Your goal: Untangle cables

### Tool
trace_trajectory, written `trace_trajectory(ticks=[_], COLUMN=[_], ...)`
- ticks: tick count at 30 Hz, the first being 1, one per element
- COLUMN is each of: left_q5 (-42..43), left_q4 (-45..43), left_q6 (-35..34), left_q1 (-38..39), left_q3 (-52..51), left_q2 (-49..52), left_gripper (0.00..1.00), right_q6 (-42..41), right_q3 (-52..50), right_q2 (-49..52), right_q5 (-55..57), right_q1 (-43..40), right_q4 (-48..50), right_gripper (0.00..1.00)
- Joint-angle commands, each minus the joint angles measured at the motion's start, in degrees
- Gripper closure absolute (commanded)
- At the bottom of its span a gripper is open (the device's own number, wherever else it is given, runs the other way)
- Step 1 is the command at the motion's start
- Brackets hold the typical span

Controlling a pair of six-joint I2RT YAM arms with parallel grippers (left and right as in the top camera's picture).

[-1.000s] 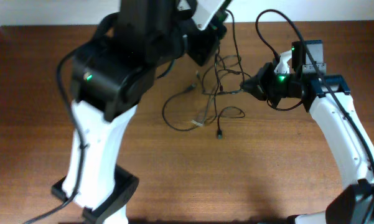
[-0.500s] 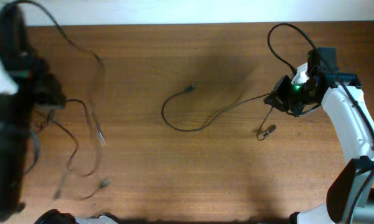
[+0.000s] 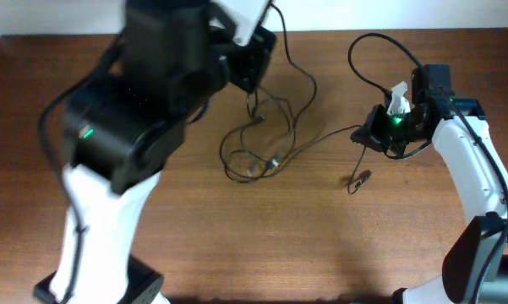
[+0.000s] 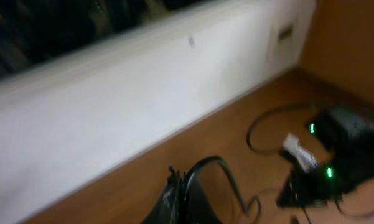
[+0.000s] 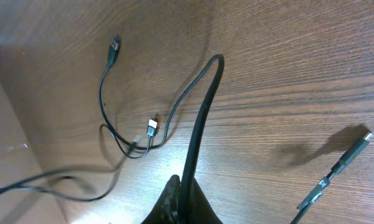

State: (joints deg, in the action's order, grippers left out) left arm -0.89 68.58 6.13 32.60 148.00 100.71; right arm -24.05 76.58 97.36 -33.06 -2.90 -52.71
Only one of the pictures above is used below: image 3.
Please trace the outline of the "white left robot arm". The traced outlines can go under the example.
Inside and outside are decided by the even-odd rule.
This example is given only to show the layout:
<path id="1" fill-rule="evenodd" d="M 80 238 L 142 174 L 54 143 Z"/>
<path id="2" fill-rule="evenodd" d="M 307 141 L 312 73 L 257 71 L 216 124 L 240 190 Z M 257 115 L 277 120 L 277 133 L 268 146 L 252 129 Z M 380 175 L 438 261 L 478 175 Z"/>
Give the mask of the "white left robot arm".
<path id="1" fill-rule="evenodd" d="M 59 95 L 63 157 L 37 132 L 66 199 L 56 272 L 43 303 L 162 303 L 163 275 L 131 253 L 142 209 L 211 97 L 252 92 L 276 38 L 266 1 L 128 1 L 124 26 L 94 69 Z"/>

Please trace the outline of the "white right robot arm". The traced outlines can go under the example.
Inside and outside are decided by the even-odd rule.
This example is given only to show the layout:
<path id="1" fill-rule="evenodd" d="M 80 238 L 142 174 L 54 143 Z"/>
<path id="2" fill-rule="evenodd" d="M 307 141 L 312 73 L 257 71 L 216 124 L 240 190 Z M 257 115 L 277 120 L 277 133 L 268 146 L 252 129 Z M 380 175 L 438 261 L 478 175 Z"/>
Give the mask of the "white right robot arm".
<path id="1" fill-rule="evenodd" d="M 445 255 L 440 276 L 393 293 L 394 303 L 508 303 L 508 172 L 478 100 L 455 96 L 444 64 L 415 68 L 377 105 L 351 140 L 406 159 L 408 144 L 433 145 L 447 166 L 466 229 Z"/>

